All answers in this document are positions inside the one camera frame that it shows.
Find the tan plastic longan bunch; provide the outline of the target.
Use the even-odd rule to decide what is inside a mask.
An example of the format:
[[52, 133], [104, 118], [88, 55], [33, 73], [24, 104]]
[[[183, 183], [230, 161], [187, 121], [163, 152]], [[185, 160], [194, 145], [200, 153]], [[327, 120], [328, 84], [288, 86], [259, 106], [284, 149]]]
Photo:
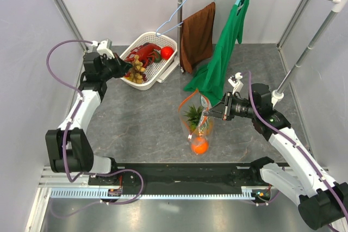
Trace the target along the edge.
[[132, 83], [142, 84], [146, 80], [144, 76], [146, 69], [143, 67], [143, 63], [139, 58], [138, 55], [135, 55], [125, 60], [132, 65], [132, 68], [126, 73], [125, 78]]

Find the orange plastic pineapple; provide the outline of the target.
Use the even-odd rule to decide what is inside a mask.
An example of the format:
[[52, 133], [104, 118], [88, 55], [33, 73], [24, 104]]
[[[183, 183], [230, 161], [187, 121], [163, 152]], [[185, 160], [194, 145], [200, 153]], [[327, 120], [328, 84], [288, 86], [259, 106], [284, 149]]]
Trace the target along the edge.
[[187, 124], [191, 133], [197, 136], [207, 136], [213, 131], [213, 120], [211, 117], [203, 115], [204, 107], [190, 105], [189, 109], [184, 112], [187, 118]]

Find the clear zip top bag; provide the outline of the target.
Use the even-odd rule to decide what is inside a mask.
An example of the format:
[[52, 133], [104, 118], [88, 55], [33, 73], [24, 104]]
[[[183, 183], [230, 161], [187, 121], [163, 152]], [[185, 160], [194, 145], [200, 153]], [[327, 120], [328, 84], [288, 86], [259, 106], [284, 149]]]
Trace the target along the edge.
[[196, 89], [178, 107], [184, 136], [193, 153], [205, 154], [212, 139], [214, 119], [207, 115], [210, 100]]

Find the orange plastic orange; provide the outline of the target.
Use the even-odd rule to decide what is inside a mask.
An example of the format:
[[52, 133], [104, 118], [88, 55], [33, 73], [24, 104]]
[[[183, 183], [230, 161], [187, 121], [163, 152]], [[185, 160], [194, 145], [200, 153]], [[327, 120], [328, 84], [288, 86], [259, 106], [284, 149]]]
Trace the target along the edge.
[[191, 142], [191, 150], [197, 155], [204, 154], [208, 148], [209, 142], [205, 137], [196, 137]]

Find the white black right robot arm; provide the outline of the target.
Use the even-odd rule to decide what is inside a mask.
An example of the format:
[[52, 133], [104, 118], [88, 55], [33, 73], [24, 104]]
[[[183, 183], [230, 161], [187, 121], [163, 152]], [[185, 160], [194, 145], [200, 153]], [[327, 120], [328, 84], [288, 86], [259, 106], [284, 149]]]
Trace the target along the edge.
[[248, 99], [226, 92], [222, 100], [205, 115], [230, 121], [235, 117], [251, 119], [262, 134], [286, 160], [294, 175], [263, 157], [249, 171], [255, 185], [273, 185], [296, 206], [304, 222], [313, 230], [347, 218], [347, 183], [338, 183], [306, 150], [290, 122], [273, 108], [268, 85], [249, 86]]

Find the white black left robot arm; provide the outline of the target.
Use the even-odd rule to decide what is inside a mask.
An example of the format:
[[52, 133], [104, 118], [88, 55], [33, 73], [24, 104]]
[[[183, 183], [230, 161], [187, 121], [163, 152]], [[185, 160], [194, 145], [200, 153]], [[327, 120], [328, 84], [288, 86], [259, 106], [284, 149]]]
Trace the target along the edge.
[[107, 90], [107, 81], [122, 78], [131, 69], [116, 53], [91, 52], [83, 56], [84, 72], [80, 78], [77, 99], [62, 124], [45, 135], [51, 170], [55, 173], [100, 173], [108, 185], [119, 180], [119, 171], [110, 157], [96, 156], [88, 142], [86, 131], [95, 110]]

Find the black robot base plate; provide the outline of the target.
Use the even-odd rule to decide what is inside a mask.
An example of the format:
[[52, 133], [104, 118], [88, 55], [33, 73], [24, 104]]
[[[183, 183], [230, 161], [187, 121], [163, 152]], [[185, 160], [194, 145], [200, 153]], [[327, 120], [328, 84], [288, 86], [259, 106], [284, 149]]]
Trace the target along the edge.
[[251, 163], [123, 163], [121, 174], [89, 178], [89, 185], [117, 186], [130, 192], [235, 192], [242, 187], [269, 187], [257, 173], [260, 161]]

